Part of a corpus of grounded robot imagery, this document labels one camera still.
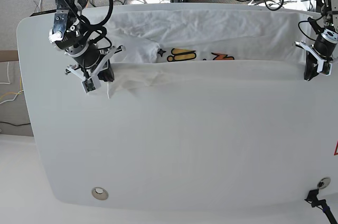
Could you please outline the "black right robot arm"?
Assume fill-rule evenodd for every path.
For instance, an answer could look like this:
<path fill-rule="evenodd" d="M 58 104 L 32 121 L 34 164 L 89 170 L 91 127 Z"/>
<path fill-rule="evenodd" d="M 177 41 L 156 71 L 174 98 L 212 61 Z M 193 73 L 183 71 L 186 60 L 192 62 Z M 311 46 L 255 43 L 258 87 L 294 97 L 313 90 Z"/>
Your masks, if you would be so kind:
<path fill-rule="evenodd" d="M 109 0 L 108 13 L 99 23 L 91 23 L 82 13 L 88 0 L 56 0 L 53 27 L 49 41 L 77 63 L 85 79 L 92 73 L 104 82 L 114 81 L 109 54 L 113 49 L 107 37 L 106 23 L 113 12 L 114 0 Z"/>

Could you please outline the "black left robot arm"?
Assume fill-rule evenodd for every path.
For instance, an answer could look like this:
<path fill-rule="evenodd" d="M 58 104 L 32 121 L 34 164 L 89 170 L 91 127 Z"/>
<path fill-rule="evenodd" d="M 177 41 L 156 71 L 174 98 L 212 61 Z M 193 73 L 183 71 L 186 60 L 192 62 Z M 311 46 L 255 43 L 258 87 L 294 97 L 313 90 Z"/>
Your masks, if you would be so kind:
<path fill-rule="evenodd" d="M 306 63 L 304 80 L 310 81 L 314 77 L 322 74 L 329 76 L 333 69 L 333 64 L 337 63 L 337 58 L 333 56 L 337 47 L 337 0 L 316 0 L 316 5 L 320 9 L 319 18 L 309 17 L 307 20 L 298 22 L 298 27 L 302 23 L 311 25 L 317 37 L 315 39 L 304 36 L 314 43 L 307 45 L 305 42 L 295 42 L 298 48 L 306 51 Z"/>

